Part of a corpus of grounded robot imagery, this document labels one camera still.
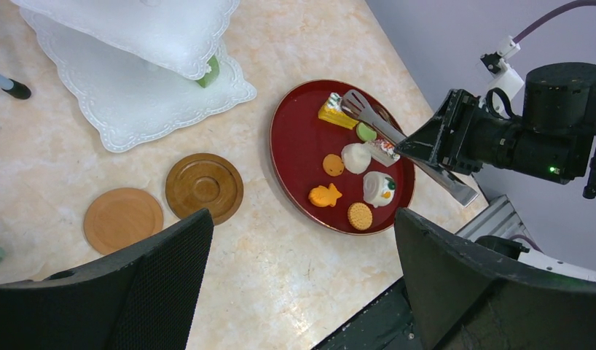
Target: dark brown wooden plate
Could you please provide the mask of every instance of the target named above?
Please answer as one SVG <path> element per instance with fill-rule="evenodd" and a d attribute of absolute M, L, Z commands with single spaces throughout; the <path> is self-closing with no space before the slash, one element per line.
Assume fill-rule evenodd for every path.
<path fill-rule="evenodd" d="M 198 153 L 177 162 L 169 171 L 165 196 L 180 219 L 207 208 L 215 225 L 229 219 L 240 207 L 244 194 L 236 168 L 218 155 Z"/>
<path fill-rule="evenodd" d="M 84 217 L 84 233 L 101 254 L 111 254 L 162 230 L 159 203 L 148 192 L 117 188 L 96 198 Z"/>

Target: beige tabletop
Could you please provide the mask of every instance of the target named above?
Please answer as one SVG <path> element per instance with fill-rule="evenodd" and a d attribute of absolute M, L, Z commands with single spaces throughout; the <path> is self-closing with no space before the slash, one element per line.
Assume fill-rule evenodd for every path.
<path fill-rule="evenodd" d="M 215 228 L 188 349 L 309 349 L 402 275 L 392 230 L 346 236 L 303 217 L 282 193 L 267 147 L 277 104 L 312 79 L 364 89 L 410 133 L 431 116 L 366 3 L 243 0 L 224 39 L 258 97 L 114 154 L 17 7 L 0 1 L 0 72 L 33 91 L 27 101 L 0 91 L 0 245 L 9 254 L 0 283 L 99 258 L 82 220 L 108 190 L 146 190 L 162 204 L 165 227 L 176 222 L 165 177 L 196 152 L 232 162 L 245 194 L 236 215 Z M 464 209 L 417 170 L 410 208 L 442 227 L 455 232 L 484 207 L 480 197 Z"/>

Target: white round food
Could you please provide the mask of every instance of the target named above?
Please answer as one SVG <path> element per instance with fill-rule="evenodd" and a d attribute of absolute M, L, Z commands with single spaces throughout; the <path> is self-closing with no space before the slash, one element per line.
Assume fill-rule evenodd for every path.
<path fill-rule="evenodd" d="M 352 174 L 362 174 L 371 164 L 371 152 L 363 144 L 349 144 L 343 147 L 341 159 Z"/>
<path fill-rule="evenodd" d="M 370 171 L 362 179 L 363 199 L 365 203 L 371 204 L 374 208 L 390 204 L 395 189 L 394 180 L 389 175 L 379 171 Z"/>

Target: white tray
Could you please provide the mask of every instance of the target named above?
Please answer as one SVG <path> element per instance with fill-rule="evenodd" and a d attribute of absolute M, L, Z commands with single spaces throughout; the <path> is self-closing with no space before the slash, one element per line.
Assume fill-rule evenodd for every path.
<path fill-rule="evenodd" d="M 12 0 L 189 78 L 203 77 L 240 0 Z"/>
<path fill-rule="evenodd" d="M 238 62 L 228 56 L 223 42 L 216 51 L 219 77 L 204 89 L 43 15 L 26 9 L 20 12 L 111 152 L 160 139 L 177 128 L 255 98 L 255 88 L 244 80 Z"/>

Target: tongs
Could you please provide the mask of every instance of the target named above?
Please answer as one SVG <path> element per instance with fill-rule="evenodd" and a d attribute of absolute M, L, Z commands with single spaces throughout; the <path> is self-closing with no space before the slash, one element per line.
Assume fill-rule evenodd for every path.
<path fill-rule="evenodd" d="M 392 144 L 397 145 L 399 142 L 405 140 L 406 136 L 397 128 L 389 123 L 390 115 L 379 108 L 378 114 L 371 104 L 366 100 L 364 95 L 356 90 L 349 90 L 341 100 L 341 109 L 349 117 L 360 120 L 371 128 L 375 129 L 384 139 Z M 463 206 L 468 206 L 476 197 L 478 193 L 456 175 L 441 166 L 433 166 L 425 164 L 421 160 L 409 158 L 416 166 L 427 173 L 435 182 L 442 186 L 448 193 L 450 193 L 457 202 Z"/>

